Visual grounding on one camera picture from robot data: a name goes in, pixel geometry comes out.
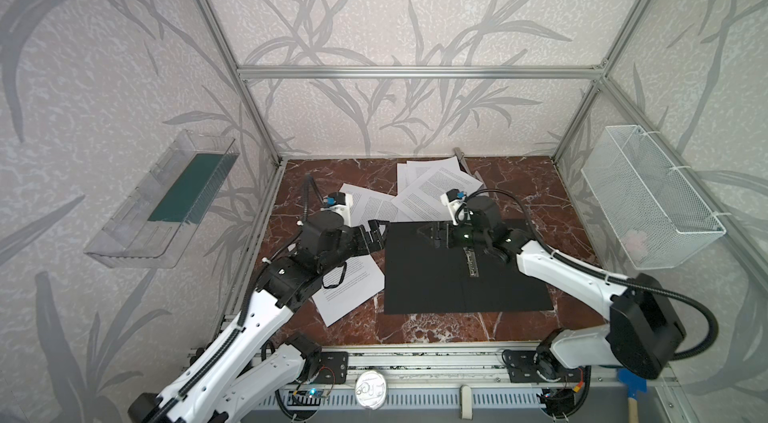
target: stack of papers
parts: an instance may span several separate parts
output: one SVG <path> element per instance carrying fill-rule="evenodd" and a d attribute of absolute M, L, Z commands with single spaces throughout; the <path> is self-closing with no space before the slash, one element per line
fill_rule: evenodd
<path fill-rule="evenodd" d="M 397 196 L 392 205 L 410 221 L 445 221 L 450 215 L 440 196 L 454 188 L 470 193 L 481 185 L 458 168 L 455 156 L 437 161 L 408 161 L 397 165 Z"/>
<path fill-rule="evenodd" d="M 446 221 L 450 219 L 440 196 L 449 189 L 473 192 L 482 185 L 462 172 L 454 156 L 436 161 L 408 161 L 397 165 L 397 196 L 344 183 L 340 190 L 352 195 L 352 226 L 368 228 L 371 219 L 389 222 Z M 341 268 L 326 275 L 324 283 L 339 281 Z M 347 260 L 344 283 L 338 288 L 321 289 L 312 300 L 326 326 L 365 303 L 384 289 L 384 273 L 373 257 L 356 256 Z"/>

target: white wire basket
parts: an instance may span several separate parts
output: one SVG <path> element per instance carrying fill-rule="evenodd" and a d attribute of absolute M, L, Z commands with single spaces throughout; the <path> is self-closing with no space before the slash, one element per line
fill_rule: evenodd
<path fill-rule="evenodd" d="M 637 269 L 673 268 L 725 234 L 641 126 L 606 126 L 581 174 Z"/>

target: metal vent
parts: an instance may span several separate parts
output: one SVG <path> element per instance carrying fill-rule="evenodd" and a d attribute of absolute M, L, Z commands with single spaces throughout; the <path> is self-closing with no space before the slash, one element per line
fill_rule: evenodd
<path fill-rule="evenodd" d="M 543 408 L 538 402 L 537 395 L 541 389 L 472 389 L 472 407 L 474 409 L 530 409 Z M 316 407 L 294 407 L 290 390 L 281 392 L 283 401 L 289 409 L 312 409 Z M 299 399 L 302 403 L 308 399 Z M 458 409 L 459 394 L 457 389 L 390 389 L 384 405 L 380 410 L 398 409 Z M 322 399 L 321 409 L 328 410 L 361 410 L 353 390 L 338 389 L 331 392 L 328 399 Z M 254 410 L 276 410 L 274 396 L 259 403 Z"/>

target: wall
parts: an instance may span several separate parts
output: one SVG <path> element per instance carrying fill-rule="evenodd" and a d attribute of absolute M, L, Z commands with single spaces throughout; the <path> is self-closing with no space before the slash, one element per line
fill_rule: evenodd
<path fill-rule="evenodd" d="M 0 0 L 0 421 L 127 421 L 207 342 L 273 173 L 192 0 Z M 183 128 L 241 155 L 175 269 L 83 254 Z"/>
<path fill-rule="evenodd" d="M 610 74 L 763 249 L 767 7 L 768 0 L 657 0 Z M 560 169 L 600 260 L 632 273 L 580 173 L 603 128 L 628 123 L 609 97 L 598 98 Z M 712 349 L 673 363 L 700 421 L 763 421 L 768 414 L 763 289 L 721 241 L 676 269 L 648 273 L 665 288 L 708 305 L 720 322 Z M 703 319 L 689 309 L 679 311 L 690 341 L 696 341 L 704 333 Z"/>
<path fill-rule="evenodd" d="M 635 0 L 211 1 L 240 65 L 594 65 Z M 251 81 L 281 152 L 315 156 L 551 154 L 585 86 Z"/>

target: red marble surface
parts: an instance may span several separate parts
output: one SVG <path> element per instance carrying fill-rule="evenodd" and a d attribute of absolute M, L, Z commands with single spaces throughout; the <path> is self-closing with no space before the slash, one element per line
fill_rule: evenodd
<path fill-rule="evenodd" d="M 300 217 L 300 189 L 311 172 L 324 194 L 345 182 L 375 191 L 397 194 L 396 163 L 406 159 L 290 160 L 277 193 L 270 223 L 257 261 L 271 255 L 296 231 Z M 552 161 L 545 156 L 468 158 L 490 188 L 502 188 L 521 197 L 531 209 L 539 232 L 549 245 L 597 264 L 584 228 L 568 200 Z M 504 217 L 522 214 L 507 198 L 497 198 Z M 317 210 L 317 203 L 310 211 Z M 384 254 L 374 255 L 382 271 Z M 321 345 L 374 345 L 433 341 L 527 341 L 546 337 L 553 329 L 581 329 L 603 319 L 587 305 L 556 288 L 549 288 L 554 311 L 522 313 L 447 313 L 385 315 L 384 292 L 369 299 L 329 328 L 312 302 L 305 303 L 274 337 L 280 343 L 301 331 Z"/>

